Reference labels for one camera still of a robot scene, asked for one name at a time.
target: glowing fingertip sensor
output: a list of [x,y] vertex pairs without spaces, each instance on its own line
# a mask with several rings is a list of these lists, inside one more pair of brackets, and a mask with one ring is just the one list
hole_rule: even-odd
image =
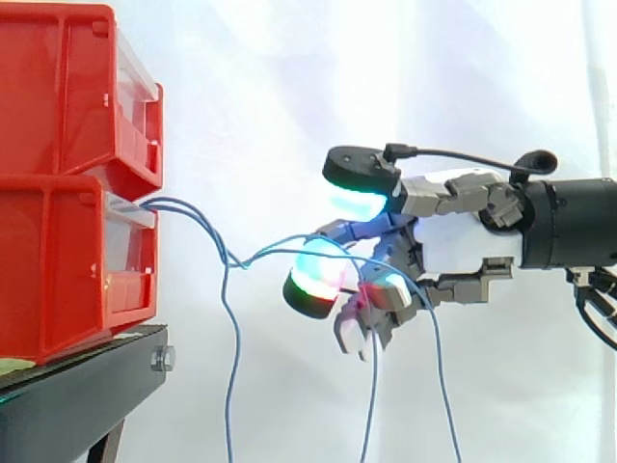
[[384,210],[385,195],[348,190],[333,183],[329,185],[330,203],[340,219],[368,222]]
[[[302,250],[331,256],[345,255],[335,244],[319,238],[308,241]],[[342,286],[346,266],[346,259],[299,255],[282,289],[285,301],[306,316],[326,318]]]

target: white backdrop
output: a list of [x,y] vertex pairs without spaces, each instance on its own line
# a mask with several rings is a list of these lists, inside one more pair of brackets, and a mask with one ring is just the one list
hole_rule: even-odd
[[[165,86],[165,193],[201,206],[241,256],[332,219],[320,168],[336,144],[404,141],[510,162],[545,148],[561,177],[600,173],[578,1],[113,4]],[[244,334],[236,461],[358,461],[370,365],[339,354],[331,322],[284,304],[291,262],[232,277]],[[158,321],[178,362],[128,419],[120,462],[224,462],[233,335],[221,265],[198,227],[168,215],[160,266]],[[518,272],[492,304],[438,317],[464,461],[615,461],[614,359],[579,321],[561,272]],[[382,359],[369,462],[454,461],[428,316]]]

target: blue wire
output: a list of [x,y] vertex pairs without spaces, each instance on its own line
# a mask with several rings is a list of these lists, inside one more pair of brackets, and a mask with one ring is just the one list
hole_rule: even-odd
[[166,210],[170,212],[176,212],[176,213],[185,215],[195,220],[206,230],[206,232],[210,235],[210,237],[214,241],[217,249],[219,250],[221,261],[223,262],[223,265],[225,266],[225,272],[223,274],[223,282],[221,284],[221,302],[223,303],[223,307],[225,307],[225,310],[229,316],[229,319],[231,320],[231,324],[233,325],[233,332],[235,335],[235,352],[233,355],[233,364],[231,366],[231,373],[229,374],[228,389],[227,389],[227,393],[225,396],[226,448],[227,448],[227,454],[228,454],[228,463],[233,463],[233,442],[231,440],[230,409],[231,409],[231,397],[233,395],[233,388],[235,386],[235,378],[237,376],[238,367],[240,365],[240,353],[242,351],[242,333],[240,331],[240,325],[238,324],[238,320],[235,314],[233,313],[233,310],[229,306],[228,299],[227,299],[229,270],[231,269],[230,263],[229,263],[229,252],[228,252],[227,247],[225,246],[225,242],[223,238],[216,232],[214,228],[212,228],[212,226],[209,224],[209,222],[207,222],[207,220],[202,220],[202,218],[200,217],[198,213],[192,214],[190,212],[187,212],[185,210],[182,210],[176,207],[157,204],[157,202],[159,201],[165,201],[165,200],[160,200],[160,199],[149,200],[143,203],[142,207],[147,208],[147,209],[152,209],[152,210]]
[[[188,211],[183,210],[183,209],[180,209],[180,208],[177,208],[177,207],[164,206],[162,204],[158,204],[159,202],[170,202],[170,203],[184,205],[185,207],[190,208],[193,211],[193,213],[188,212]],[[440,387],[441,387],[441,391],[442,391],[443,404],[445,406],[445,410],[446,410],[446,414],[447,414],[448,426],[449,426],[449,430],[450,430],[450,437],[452,439],[452,444],[453,444],[454,450],[456,452],[457,461],[459,463],[462,462],[461,452],[460,452],[460,449],[459,449],[458,438],[457,438],[457,434],[456,434],[456,428],[455,428],[454,419],[453,419],[453,416],[452,416],[452,410],[451,410],[451,406],[450,406],[447,390],[446,390],[446,387],[445,387],[445,379],[444,379],[444,372],[443,372],[442,339],[441,339],[441,333],[440,333],[440,328],[439,328],[439,322],[438,322],[437,317],[436,317],[435,312],[434,312],[435,308],[433,307],[430,299],[428,299],[428,297],[426,296],[424,291],[421,290],[420,287],[417,285],[417,283],[415,281],[413,281],[409,276],[407,276],[405,273],[403,273],[399,269],[397,269],[397,268],[395,268],[395,267],[393,267],[393,266],[391,266],[389,264],[386,264],[384,262],[380,262],[380,261],[375,260],[375,259],[368,259],[368,258],[363,258],[363,257],[360,257],[360,256],[350,255],[350,253],[345,248],[340,246],[339,243],[331,240],[327,236],[322,236],[322,235],[317,235],[317,234],[296,234],[296,235],[289,236],[289,237],[287,237],[285,239],[279,240],[279,241],[277,241],[277,242],[275,242],[273,244],[265,246],[264,248],[262,248],[261,250],[257,251],[251,258],[249,258],[247,260],[240,261],[238,258],[233,256],[232,258],[235,261],[235,263],[231,264],[228,261],[228,258],[231,257],[231,255],[230,255],[230,252],[228,251],[227,247],[225,246],[223,238],[219,235],[219,233],[216,231],[216,229],[214,229],[212,227],[212,225],[207,221],[207,219],[205,219],[205,217],[203,216],[203,214],[200,212],[200,210],[198,208],[194,207],[191,204],[185,203],[182,200],[177,200],[175,198],[155,198],[155,199],[152,199],[152,200],[148,200],[147,202],[144,202],[142,204],[142,206],[145,207],[145,208],[150,208],[150,209],[154,209],[154,210],[167,210],[167,211],[170,211],[170,212],[180,213],[180,214],[185,215],[185,216],[193,219],[194,221],[198,222],[201,225],[201,227],[205,229],[205,231],[210,235],[210,237],[215,242],[215,245],[217,246],[217,249],[219,250],[219,254],[221,256],[223,264],[225,265],[226,271],[225,271],[225,275],[224,275],[224,279],[223,279],[223,285],[222,285],[222,288],[221,288],[221,300],[223,302],[224,307],[226,308],[226,311],[228,312],[229,318],[232,321],[232,324],[234,326],[234,331],[235,331],[235,334],[236,334],[236,351],[235,351],[233,366],[232,366],[232,369],[231,369],[231,375],[229,377],[228,393],[227,393],[227,396],[226,396],[226,412],[225,412],[226,437],[227,437],[227,447],[228,447],[228,463],[233,463],[233,452],[232,452],[232,445],[231,445],[229,408],[230,408],[231,394],[232,394],[233,386],[234,386],[234,383],[235,383],[235,377],[236,377],[238,366],[239,366],[240,350],[241,350],[240,349],[240,346],[241,346],[241,343],[240,343],[240,341],[241,341],[240,327],[239,327],[239,325],[237,323],[237,319],[235,318],[235,315],[233,314],[233,311],[231,310],[230,306],[228,305],[228,301],[227,301],[228,273],[229,273],[229,270],[231,268],[240,267],[240,268],[243,268],[243,269],[247,269],[254,261],[256,261],[258,259],[265,258],[265,257],[267,257],[269,255],[272,255],[272,254],[303,254],[303,255],[318,256],[318,257],[329,258],[329,259],[349,259],[349,260],[351,260],[351,262],[354,265],[356,271],[358,272],[359,279],[361,280],[361,282],[363,281],[363,276],[362,276],[362,272],[360,271],[360,268],[356,264],[356,260],[360,260],[360,261],[364,261],[364,262],[369,262],[369,263],[372,263],[372,264],[375,264],[375,265],[380,265],[380,266],[383,266],[383,267],[389,269],[390,271],[400,275],[406,281],[406,283],[412,288],[412,290],[415,293],[418,294],[418,296],[422,300],[422,303],[424,304],[424,306],[429,310],[429,313],[431,314],[431,320],[433,321],[433,326],[434,326],[434,330],[435,330],[435,340],[436,340],[436,346],[437,346],[438,374],[439,374],[439,378],[440,378]],[[345,253],[345,255],[344,256],[333,256],[333,255],[328,255],[328,254],[325,254],[325,253],[315,253],[315,252],[304,251],[304,250],[273,249],[273,248],[275,248],[277,246],[280,246],[280,245],[282,245],[284,243],[287,243],[289,241],[292,241],[292,240],[296,240],[296,239],[315,239],[315,238],[323,239],[323,240],[326,240],[326,241],[329,241],[329,242],[335,244],[339,249],[341,249],[343,251],[343,253]],[[373,344],[373,375],[372,375],[372,386],[371,386],[371,398],[370,398],[369,407],[368,407],[368,414],[367,414],[367,418],[366,418],[366,427],[365,427],[365,432],[364,432],[364,440],[363,440],[363,443],[362,443],[361,463],[363,463],[365,461],[365,458],[366,458],[366,452],[367,452],[367,448],[368,448],[368,442],[369,442],[369,438],[370,438],[372,419],[373,419],[373,414],[374,414],[374,407],[375,407],[375,400],[376,400],[376,391],[377,391],[377,379],[378,379],[378,349],[377,349],[377,340],[376,340],[376,336],[375,336],[374,331],[371,331],[371,334],[372,334],[372,344]]]
[[[294,239],[300,239],[300,238],[304,238],[304,239],[320,238],[320,239],[326,239],[327,241],[331,241],[331,242],[334,243],[334,241],[332,241],[331,239],[326,238],[325,236],[321,236],[321,235],[316,235],[316,234],[297,234],[297,235],[291,236],[289,238],[283,239],[281,241],[278,241],[276,244],[277,245],[281,245],[281,244],[284,244],[285,242],[288,242],[288,241],[291,241],[291,240],[294,240]],[[245,260],[243,263],[250,265],[254,260],[261,259],[261,258],[269,256],[271,254],[298,254],[298,251],[296,251],[296,250],[292,250],[292,249],[271,249],[272,247],[273,247],[273,245],[266,246],[261,251],[258,251],[257,253],[255,253],[255,255],[252,258]],[[360,260],[360,261],[363,261],[363,262],[372,263],[374,265],[380,265],[380,266],[382,266],[384,268],[387,268],[388,270],[390,270],[390,271],[400,275],[405,280],[407,285],[412,288],[413,292],[415,292],[418,295],[418,297],[422,301],[422,304],[424,304],[424,306],[428,309],[428,312],[431,315],[431,320],[433,322],[433,329],[435,331],[435,345],[436,345],[436,351],[437,351],[437,371],[438,371],[438,376],[440,378],[440,389],[442,391],[443,406],[445,407],[445,413],[447,414],[447,422],[448,422],[448,427],[449,427],[449,431],[450,431],[450,438],[452,440],[452,446],[454,447],[454,452],[456,453],[456,459],[457,459],[458,463],[461,463],[463,461],[463,459],[462,459],[461,450],[460,450],[460,447],[459,447],[458,436],[457,436],[457,432],[456,432],[456,426],[454,424],[454,417],[452,415],[452,407],[450,405],[450,399],[449,399],[449,396],[448,396],[448,393],[447,393],[447,388],[445,386],[445,373],[443,371],[442,335],[441,335],[441,332],[440,332],[440,325],[439,325],[439,321],[437,320],[437,316],[435,315],[435,308],[433,307],[433,304],[431,303],[431,301],[428,298],[428,296],[426,295],[426,293],[408,275],[406,275],[405,273],[403,273],[402,271],[400,271],[396,267],[393,267],[393,266],[391,266],[391,265],[389,265],[387,263],[384,263],[384,262],[381,262],[381,261],[378,261],[378,260],[375,260],[375,259],[363,258],[361,256],[334,256],[334,255],[327,255],[327,254],[323,254],[323,253],[315,253],[315,252],[311,252],[311,251],[302,251],[301,254],[310,255],[310,256],[318,256],[318,257],[322,257],[322,258],[330,258],[330,259]]]
[[[159,203],[179,204],[184,207],[187,207],[188,209],[191,210],[191,212],[181,209],[179,207],[174,207],[172,205],[163,205]],[[169,212],[175,212],[175,213],[179,213],[179,214],[185,215],[193,219],[205,230],[206,233],[208,233],[210,238],[212,238],[212,240],[214,241],[214,244],[216,245],[217,251],[219,252],[221,261],[223,261],[223,254],[226,249],[226,247],[222,244],[223,238],[219,235],[216,229],[212,227],[212,224],[210,224],[210,222],[205,218],[203,213],[194,205],[187,203],[185,201],[182,201],[182,200],[178,200],[176,198],[161,196],[158,198],[152,198],[150,200],[144,201],[141,204],[141,207],[146,208],[146,209],[152,209],[152,210],[166,210]],[[231,260],[234,261],[234,264],[232,264],[231,267],[233,268],[237,266],[241,267],[242,264],[241,264],[240,259],[237,258],[235,254],[232,251],[230,251],[228,248],[227,250],[228,250],[229,257],[231,258]]]
[[[181,209],[179,207],[174,207],[174,206],[169,206],[169,205],[164,205],[164,204],[160,204],[160,203],[173,203],[173,204],[180,204],[183,205],[185,207],[188,207],[189,209],[191,209],[191,211],[186,211],[184,209]],[[223,279],[223,287],[222,287],[222,293],[221,293],[221,298],[222,301],[224,303],[224,306],[226,307],[226,310],[228,311],[228,315],[231,318],[231,321],[233,323],[234,326],[234,330],[235,330],[235,334],[236,334],[236,353],[234,356],[234,361],[233,361],[233,366],[231,369],[231,375],[229,377],[229,383],[228,383],[228,392],[226,395],[226,405],[225,405],[225,426],[226,426],[226,445],[227,445],[227,452],[228,452],[228,463],[233,463],[233,446],[232,446],[232,441],[231,441],[231,430],[230,430],[230,401],[231,401],[231,394],[233,391],[233,387],[235,384],[235,378],[236,378],[236,374],[237,374],[237,370],[239,367],[239,360],[240,360],[240,346],[241,346],[241,334],[240,334],[240,328],[238,326],[237,320],[235,318],[235,316],[233,315],[233,312],[231,310],[231,308],[229,307],[228,303],[227,303],[227,287],[228,287],[228,272],[230,268],[243,268],[243,269],[248,269],[249,265],[251,263],[253,263],[253,261],[260,259],[260,257],[258,257],[257,255],[254,256],[254,258],[251,260],[251,263],[244,263],[241,262],[238,258],[236,258],[229,250],[228,248],[225,246],[225,243],[223,242],[223,238],[221,237],[221,235],[216,231],[216,229],[214,229],[214,227],[212,227],[212,225],[207,221],[207,219],[205,219],[205,217],[203,216],[203,214],[194,206],[192,206],[191,204],[185,203],[182,200],[177,200],[175,198],[154,198],[151,200],[148,200],[144,203],[142,203],[142,207],[147,208],[147,209],[151,209],[151,210],[164,210],[164,211],[169,211],[169,212],[175,212],[175,213],[179,213],[182,215],[185,215],[191,219],[193,219],[195,222],[197,222],[207,233],[208,235],[212,238],[212,240],[214,241],[217,250],[219,252],[219,256],[221,257],[221,261],[223,262],[223,264],[226,266],[226,273]],[[278,246],[284,242],[289,241],[290,239],[298,239],[299,237],[302,237],[303,235],[297,235],[297,236],[290,236],[289,238],[286,238],[285,240],[281,240],[278,242],[275,242],[269,246],[266,246],[265,248],[263,248],[263,250],[267,250],[270,248],[273,248],[275,246]],[[345,253],[346,255],[350,255],[349,251],[347,251],[345,248],[343,248],[342,246],[340,246],[340,244],[336,243],[335,241],[331,240],[328,237],[323,237],[323,239],[332,242],[333,244],[335,244],[341,251],[343,251],[343,253]],[[235,260],[235,264],[230,264],[228,262],[228,257],[232,257]],[[359,279],[361,282],[364,281],[363,279],[363,274],[360,271],[360,268],[358,267],[358,264],[354,261],[351,260],[353,266],[355,267],[356,271],[358,272],[359,275]],[[370,300],[368,299],[368,296],[365,294],[365,289],[362,289],[363,292],[363,296],[364,299],[368,302],[369,304],[369,309],[372,309]],[[374,409],[375,409],[375,400],[376,400],[376,392],[377,392],[377,377],[378,377],[378,357],[377,357],[377,339],[375,336],[374,332],[371,332],[371,338],[372,338],[372,344],[373,344],[373,372],[372,372],[372,386],[371,386],[371,395],[370,395],[370,400],[369,400],[369,406],[368,406],[368,413],[367,413],[367,417],[366,417],[366,426],[365,426],[365,431],[364,431],[364,440],[362,443],[362,457],[361,457],[361,463],[364,463],[365,461],[365,457],[366,457],[366,451],[368,449],[368,442],[370,439],[370,430],[371,430],[371,425],[372,425],[372,420],[373,420],[373,413],[374,413]]]

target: red storage bin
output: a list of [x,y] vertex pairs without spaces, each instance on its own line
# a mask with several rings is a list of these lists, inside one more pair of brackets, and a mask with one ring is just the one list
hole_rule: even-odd
[[156,215],[94,177],[0,176],[0,358],[43,364],[156,312]]
[[133,201],[162,185],[162,88],[103,5],[0,1],[0,175],[83,174]]

